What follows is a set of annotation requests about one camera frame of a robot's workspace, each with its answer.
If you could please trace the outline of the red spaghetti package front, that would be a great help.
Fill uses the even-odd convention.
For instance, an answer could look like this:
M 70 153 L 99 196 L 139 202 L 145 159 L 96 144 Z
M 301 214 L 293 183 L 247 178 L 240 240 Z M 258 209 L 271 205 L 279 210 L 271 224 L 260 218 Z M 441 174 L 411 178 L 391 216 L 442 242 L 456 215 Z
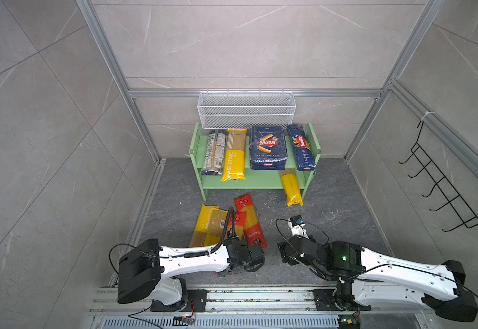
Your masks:
M 244 237 L 244 227 L 246 224 L 247 213 L 246 212 L 235 212 L 234 221 L 229 227 L 234 227 L 235 235 L 242 240 Z

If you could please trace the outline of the clear brown spaghetti package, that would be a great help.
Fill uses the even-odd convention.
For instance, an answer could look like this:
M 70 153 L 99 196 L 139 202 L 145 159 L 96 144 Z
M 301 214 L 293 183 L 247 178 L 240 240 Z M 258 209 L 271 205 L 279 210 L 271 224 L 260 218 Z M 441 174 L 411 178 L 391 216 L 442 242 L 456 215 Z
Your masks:
M 208 135 L 201 175 L 223 175 L 226 139 L 225 130 L 214 130 Z

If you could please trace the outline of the blue Barilla spaghetti box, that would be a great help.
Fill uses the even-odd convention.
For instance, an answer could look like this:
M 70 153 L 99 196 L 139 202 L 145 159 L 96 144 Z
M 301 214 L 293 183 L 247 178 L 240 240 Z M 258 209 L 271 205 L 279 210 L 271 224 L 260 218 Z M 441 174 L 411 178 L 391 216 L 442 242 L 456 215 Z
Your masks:
M 292 150 L 298 171 L 314 171 L 316 162 L 310 148 L 310 144 L 306 139 L 303 126 L 289 125 L 287 126 L 288 135 L 292 142 Z

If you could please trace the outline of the blue Barilla pasta bag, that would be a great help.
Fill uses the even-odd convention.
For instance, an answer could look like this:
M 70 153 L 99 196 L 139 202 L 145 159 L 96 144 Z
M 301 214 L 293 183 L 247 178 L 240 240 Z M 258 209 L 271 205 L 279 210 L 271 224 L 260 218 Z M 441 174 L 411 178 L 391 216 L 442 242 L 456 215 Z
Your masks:
M 249 158 L 252 170 L 283 171 L 288 159 L 283 127 L 251 127 Z

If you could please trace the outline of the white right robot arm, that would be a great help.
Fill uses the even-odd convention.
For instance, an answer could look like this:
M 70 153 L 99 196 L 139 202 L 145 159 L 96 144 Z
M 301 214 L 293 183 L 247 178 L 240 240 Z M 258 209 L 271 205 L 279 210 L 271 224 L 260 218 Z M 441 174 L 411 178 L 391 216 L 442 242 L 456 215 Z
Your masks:
M 320 311 L 366 311 L 373 307 L 432 310 L 443 319 L 474 322 L 476 296 L 465 286 L 462 264 L 427 265 L 374 252 L 353 243 L 319 244 L 293 235 L 278 244 L 283 263 L 304 265 L 334 287 L 313 291 Z

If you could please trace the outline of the yellow Pastatime spaghetti package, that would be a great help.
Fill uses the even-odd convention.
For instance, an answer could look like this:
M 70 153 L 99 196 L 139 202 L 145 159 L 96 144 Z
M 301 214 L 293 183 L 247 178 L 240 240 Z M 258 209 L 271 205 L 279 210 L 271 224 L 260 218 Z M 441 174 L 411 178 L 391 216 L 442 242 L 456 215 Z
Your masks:
M 228 130 L 227 146 L 223 164 L 222 182 L 244 180 L 245 145 L 247 129 Z

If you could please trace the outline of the red spaghetti package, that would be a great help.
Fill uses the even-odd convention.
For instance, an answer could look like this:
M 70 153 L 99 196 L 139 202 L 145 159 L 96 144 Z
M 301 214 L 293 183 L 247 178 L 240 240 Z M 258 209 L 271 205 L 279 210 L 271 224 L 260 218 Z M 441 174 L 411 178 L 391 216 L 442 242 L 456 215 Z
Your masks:
M 243 195 L 235 200 L 236 210 L 243 215 L 246 215 L 244 223 L 244 236 L 249 246 L 261 245 L 266 249 L 266 239 L 260 227 L 258 217 L 255 212 L 254 203 L 252 202 L 250 194 Z
M 229 227 L 234 227 L 235 235 L 242 240 L 244 237 L 244 227 L 246 224 L 247 213 L 246 212 L 235 212 L 234 221 Z

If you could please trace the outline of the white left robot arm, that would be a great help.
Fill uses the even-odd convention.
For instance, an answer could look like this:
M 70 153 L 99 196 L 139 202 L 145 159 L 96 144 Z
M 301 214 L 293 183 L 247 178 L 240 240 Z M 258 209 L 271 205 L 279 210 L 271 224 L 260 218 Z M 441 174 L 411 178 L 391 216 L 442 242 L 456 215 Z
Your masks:
M 255 272 L 265 263 L 261 245 L 249 246 L 237 237 L 196 248 L 161 246 L 148 239 L 118 259 L 118 304 L 132 304 L 150 297 L 170 308 L 187 303 L 183 275 L 234 271 Z

